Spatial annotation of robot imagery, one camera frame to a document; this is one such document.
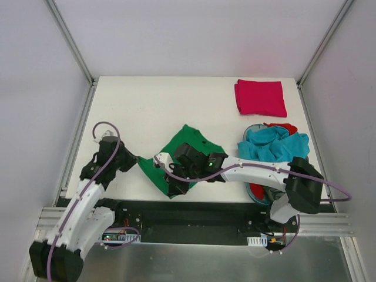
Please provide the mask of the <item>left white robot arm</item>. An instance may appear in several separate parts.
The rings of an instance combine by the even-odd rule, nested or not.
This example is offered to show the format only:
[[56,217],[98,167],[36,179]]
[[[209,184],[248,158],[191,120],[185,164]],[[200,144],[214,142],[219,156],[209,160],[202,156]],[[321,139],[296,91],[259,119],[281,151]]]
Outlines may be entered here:
[[127,172],[137,162],[117,136],[105,136],[79,175],[79,182],[63,215],[40,241],[29,248],[33,273],[48,281],[77,281],[89,250],[108,228],[119,228],[124,214],[116,203],[98,206],[117,172]]

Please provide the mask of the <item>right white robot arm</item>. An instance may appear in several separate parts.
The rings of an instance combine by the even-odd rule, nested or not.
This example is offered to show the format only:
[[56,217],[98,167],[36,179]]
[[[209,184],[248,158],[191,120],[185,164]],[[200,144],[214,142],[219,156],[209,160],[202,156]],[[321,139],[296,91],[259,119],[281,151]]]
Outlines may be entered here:
[[183,143],[173,154],[159,153],[156,164],[165,169],[169,192],[185,193],[190,183],[243,182],[259,184],[281,193],[264,217],[265,227],[279,231],[293,216],[320,211],[323,176],[301,157],[290,162],[266,163],[225,153],[204,154]]

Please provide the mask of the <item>green t shirt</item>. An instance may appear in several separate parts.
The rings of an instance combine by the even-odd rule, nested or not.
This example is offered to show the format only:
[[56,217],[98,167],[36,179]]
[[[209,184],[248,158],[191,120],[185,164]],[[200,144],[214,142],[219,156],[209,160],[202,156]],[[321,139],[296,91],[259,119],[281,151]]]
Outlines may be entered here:
[[184,125],[160,152],[171,158],[161,167],[154,158],[139,158],[143,173],[167,197],[186,194],[195,182],[180,179],[203,179],[221,170],[228,157],[223,148],[208,141],[199,130]]

